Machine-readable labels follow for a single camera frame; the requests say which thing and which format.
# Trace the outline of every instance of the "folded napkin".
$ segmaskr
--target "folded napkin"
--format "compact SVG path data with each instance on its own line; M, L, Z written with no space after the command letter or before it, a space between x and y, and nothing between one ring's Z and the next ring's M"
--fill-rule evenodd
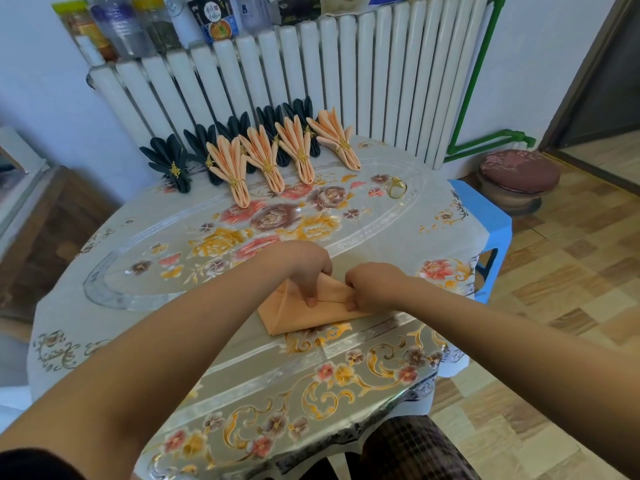
M318 303L309 308L302 298L300 288L290 280L258 307L269 335L279 335L328 323L353 320L368 315L363 312L348 312L344 304L352 297L353 288L320 273L318 277Z

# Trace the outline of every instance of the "human arm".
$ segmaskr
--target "human arm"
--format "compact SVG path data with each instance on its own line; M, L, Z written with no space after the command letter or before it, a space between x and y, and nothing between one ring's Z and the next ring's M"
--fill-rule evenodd
M265 298L287 278L314 296L318 274L331 271L316 244L268 247L92 355L0 435L0 451L41 448L87 480L128 479L145 444Z
M451 340L590 450L640 476L640 364L622 354L526 318L502 313L367 263L346 275L349 308L408 313Z

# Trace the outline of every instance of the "napkin ring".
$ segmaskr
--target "napkin ring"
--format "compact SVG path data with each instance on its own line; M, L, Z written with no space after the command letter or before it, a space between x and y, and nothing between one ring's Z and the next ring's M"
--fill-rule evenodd
M406 184L399 177L391 177L387 193L391 198L401 198L406 193Z

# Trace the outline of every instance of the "clear plastic table cover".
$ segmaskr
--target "clear plastic table cover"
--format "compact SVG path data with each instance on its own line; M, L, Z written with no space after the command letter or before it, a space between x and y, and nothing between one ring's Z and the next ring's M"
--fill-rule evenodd
M384 260L472 294L488 233L450 183L382 142L352 144L357 173L323 148L312 185L300 183L293 165L281 169L281 195L260 172L248 175L247 209L203 173L189 194L160 185L125 204L38 305L28 356L34 399L151 311L278 241L324 246L339 280L356 264ZM400 199L388 195L391 177L407 184ZM405 314L278 337L253 314L149 443L136 473L284 474L357 437L399 401L430 393L443 355L452 356L446 340Z

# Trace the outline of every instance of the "pink floral stool cushion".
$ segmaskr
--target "pink floral stool cushion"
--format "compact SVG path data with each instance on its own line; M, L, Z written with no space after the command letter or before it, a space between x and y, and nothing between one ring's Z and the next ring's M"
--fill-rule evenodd
M560 169L540 152L502 150L487 155L480 172L509 190L539 193L552 190L560 181Z

